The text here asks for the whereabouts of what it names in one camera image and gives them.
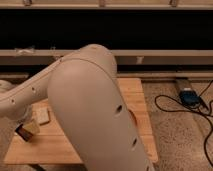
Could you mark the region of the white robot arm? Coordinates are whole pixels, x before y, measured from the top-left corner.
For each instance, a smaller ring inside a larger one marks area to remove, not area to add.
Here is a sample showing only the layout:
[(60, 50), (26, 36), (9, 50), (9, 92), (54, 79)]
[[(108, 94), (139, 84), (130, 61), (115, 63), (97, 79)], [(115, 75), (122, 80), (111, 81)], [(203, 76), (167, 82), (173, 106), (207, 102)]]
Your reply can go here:
[(0, 117), (17, 120), (46, 99), (88, 171), (155, 171), (122, 97), (106, 47), (75, 50), (0, 95)]

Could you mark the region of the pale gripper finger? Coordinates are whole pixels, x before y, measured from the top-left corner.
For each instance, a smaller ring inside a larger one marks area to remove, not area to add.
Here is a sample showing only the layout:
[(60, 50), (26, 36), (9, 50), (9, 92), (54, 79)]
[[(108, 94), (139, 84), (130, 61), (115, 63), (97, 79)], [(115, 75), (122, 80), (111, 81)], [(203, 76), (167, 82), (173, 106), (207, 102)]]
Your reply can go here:
[(29, 123), (26, 123), (24, 128), (32, 134), (38, 134), (40, 132), (39, 125), (36, 120), (31, 120)]

